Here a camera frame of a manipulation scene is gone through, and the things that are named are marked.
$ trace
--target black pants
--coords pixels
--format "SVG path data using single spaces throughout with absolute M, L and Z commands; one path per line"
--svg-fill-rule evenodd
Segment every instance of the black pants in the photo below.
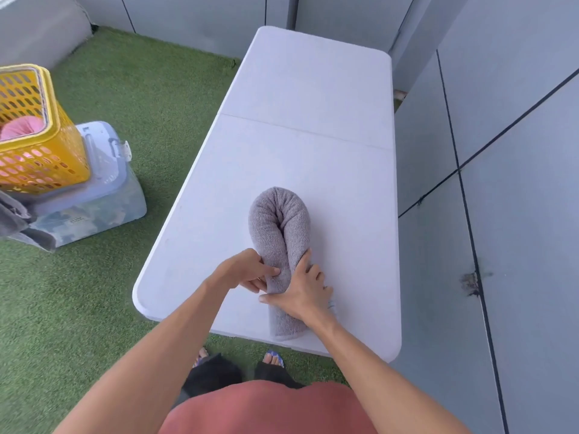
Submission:
M 255 367 L 254 379 L 277 382 L 289 388 L 304 387 L 304 385 L 294 381 L 282 366 L 265 364 L 261 361 Z M 211 355 L 204 358 L 197 367 L 191 369 L 173 407 L 189 398 L 241 382 L 242 371 L 239 367 L 225 359 L 221 354 Z

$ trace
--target person's right hand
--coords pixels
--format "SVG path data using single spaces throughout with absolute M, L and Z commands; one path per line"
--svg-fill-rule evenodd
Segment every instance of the person's right hand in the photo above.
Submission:
M 262 303 L 277 306 L 308 326 L 320 313 L 328 313 L 328 301 L 334 292 L 331 286 L 324 286 L 325 275 L 318 265 L 307 271 L 311 256 L 311 249 L 302 256 L 286 292 L 259 296 Z

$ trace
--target hand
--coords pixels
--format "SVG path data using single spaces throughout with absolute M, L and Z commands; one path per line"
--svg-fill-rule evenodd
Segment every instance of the hand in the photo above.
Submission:
M 309 249 L 302 256 L 286 292 L 259 296 L 262 303 L 277 306 L 308 326 L 320 313 L 328 313 L 328 301 L 334 292 L 331 286 L 324 286 L 325 275 L 318 265 L 307 271 L 311 255 Z
M 248 248 L 221 263 L 215 273 L 226 277 L 231 288 L 242 285 L 257 294 L 259 291 L 267 291 L 264 277 L 278 275 L 280 270 L 265 265 L 257 251 Z

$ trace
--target person's right arm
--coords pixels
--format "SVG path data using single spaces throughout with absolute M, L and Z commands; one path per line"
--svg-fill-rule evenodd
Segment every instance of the person's right arm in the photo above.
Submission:
M 324 287 L 318 265 L 307 270 L 311 252 L 301 259 L 287 291 L 265 294 L 263 303 L 301 319 L 324 343 L 380 434 L 470 431 L 455 416 L 382 361 L 328 312 L 332 288 Z

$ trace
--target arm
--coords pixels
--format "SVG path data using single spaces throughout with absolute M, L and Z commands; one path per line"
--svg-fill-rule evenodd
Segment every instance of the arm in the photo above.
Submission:
M 238 284 L 258 292 L 279 269 L 247 249 L 224 261 L 165 320 L 100 378 L 55 434 L 156 433 L 207 338 L 225 295 Z
M 324 273 L 318 265 L 306 272 L 310 255 L 308 251 L 302 257 L 285 293 L 265 294 L 259 301 L 282 308 L 318 335 L 380 434 L 470 433 L 456 417 L 390 368 L 328 312 L 332 288 L 324 287 Z

